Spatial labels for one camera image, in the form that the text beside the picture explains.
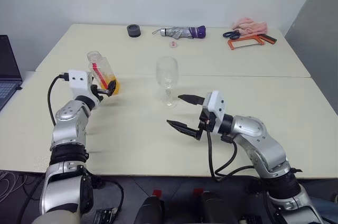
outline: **gray floor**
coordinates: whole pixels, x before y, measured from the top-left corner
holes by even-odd
[[[248,179],[234,178],[215,183],[210,178],[177,178],[177,177],[112,177],[123,187],[125,201],[123,210],[115,223],[133,223],[139,207],[143,201],[152,194],[153,190],[162,190],[161,199],[165,201],[166,222],[165,223],[194,223],[198,222],[195,212],[194,189],[204,189],[218,193],[224,199],[231,202],[235,213],[248,213],[261,215],[264,223],[270,223],[263,208],[261,195],[247,195],[245,186]],[[316,180],[303,182],[308,194],[317,198],[329,200],[334,193],[338,193],[338,179]],[[32,185],[26,186],[30,191]],[[41,186],[34,197],[38,198]],[[118,206],[120,192],[116,186],[107,184],[101,190],[94,191],[95,204],[92,210],[84,215],[81,223],[92,223],[96,209]],[[0,203],[1,223],[15,223],[16,216],[26,196],[19,189]],[[22,223],[31,223],[39,215],[39,202],[31,201],[24,215]]]

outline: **scissors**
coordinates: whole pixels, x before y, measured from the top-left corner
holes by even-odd
[[[231,40],[236,40],[241,36],[238,31],[229,31],[223,34],[224,38],[230,38]]]

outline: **orange liquid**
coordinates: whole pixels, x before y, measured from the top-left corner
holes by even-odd
[[[117,95],[118,91],[120,89],[120,82],[116,79],[115,75],[109,75],[109,76],[104,75],[104,79],[105,79],[105,82],[107,83],[107,85],[111,81],[116,80],[116,87],[115,87],[113,94]],[[102,82],[100,82],[100,86],[101,86],[101,89],[106,89],[105,86],[102,84]]]

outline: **laptop keyboard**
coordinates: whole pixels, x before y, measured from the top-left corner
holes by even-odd
[[[15,83],[0,83],[0,99],[6,98],[9,92],[14,88]]]

